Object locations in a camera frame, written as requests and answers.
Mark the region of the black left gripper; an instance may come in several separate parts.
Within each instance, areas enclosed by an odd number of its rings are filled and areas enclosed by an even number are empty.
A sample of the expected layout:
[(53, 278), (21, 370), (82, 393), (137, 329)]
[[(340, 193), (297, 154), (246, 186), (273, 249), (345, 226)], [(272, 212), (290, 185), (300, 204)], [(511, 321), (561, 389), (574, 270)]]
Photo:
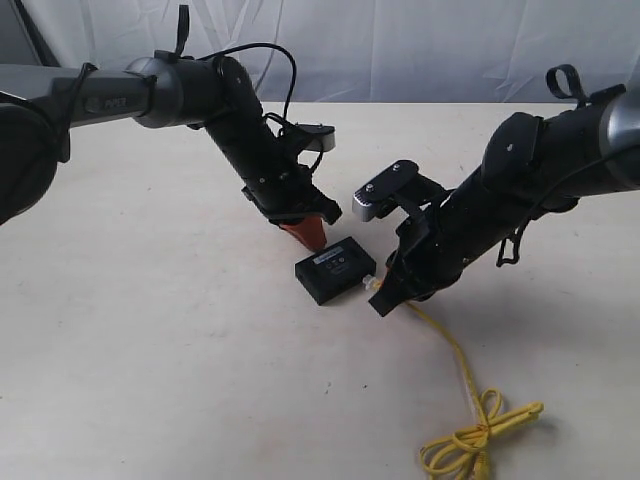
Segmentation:
[(322, 220), (335, 224), (342, 216), (339, 204), (313, 184), (313, 172), (306, 165), (275, 177), (247, 180), (242, 193), (269, 222), (309, 251), (321, 251), (327, 245)]

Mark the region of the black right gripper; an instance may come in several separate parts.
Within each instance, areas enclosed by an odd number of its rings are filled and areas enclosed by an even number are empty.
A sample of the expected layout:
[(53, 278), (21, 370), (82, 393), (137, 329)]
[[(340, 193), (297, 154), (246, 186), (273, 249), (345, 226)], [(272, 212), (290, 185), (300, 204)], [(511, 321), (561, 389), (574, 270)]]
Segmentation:
[(383, 280), (367, 284), (369, 305), (385, 317), (407, 300), (426, 300), (460, 278), (463, 270), (500, 241), (500, 222), (484, 208), (452, 199), (430, 203), (396, 229), (399, 243)]

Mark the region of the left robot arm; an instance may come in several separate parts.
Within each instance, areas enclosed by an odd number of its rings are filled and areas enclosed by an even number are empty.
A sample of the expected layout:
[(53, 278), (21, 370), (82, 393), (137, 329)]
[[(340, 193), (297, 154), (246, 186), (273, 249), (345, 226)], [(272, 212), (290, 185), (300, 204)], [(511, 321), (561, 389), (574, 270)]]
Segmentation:
[(149, 129), (204, 130), (243, 181), (243, 193), (273, 225), (311, 251), (325, 247), (338, 204), (313, 182), (304, 151), (325, 154), (333, 127), (292, 123), (264, 110), (246, 69), (158, 51), (123, 71), (4, 65), (1, 69), (1, 217), (33, 207), (70, 159), (75, 127), (131, 118)]

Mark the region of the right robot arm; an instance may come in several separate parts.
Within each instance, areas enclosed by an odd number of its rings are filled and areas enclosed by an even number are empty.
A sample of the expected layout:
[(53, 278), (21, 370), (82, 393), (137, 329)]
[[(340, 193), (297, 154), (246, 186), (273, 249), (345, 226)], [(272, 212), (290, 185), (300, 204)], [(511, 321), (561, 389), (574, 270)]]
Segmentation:
[(528, 224), (573, 209), (583, 197), (639, 187), (639, 93), (616, 87), (555, 117), (517, 112), (491, 136), (481, 164), (456, 188), (398, 160), (354, 195), (362, 220), (400, 207), (397, 248), (370, 300), (385, 316), (454, 284), (494, 246), (511, 244), (498, 265), (515, 264)]

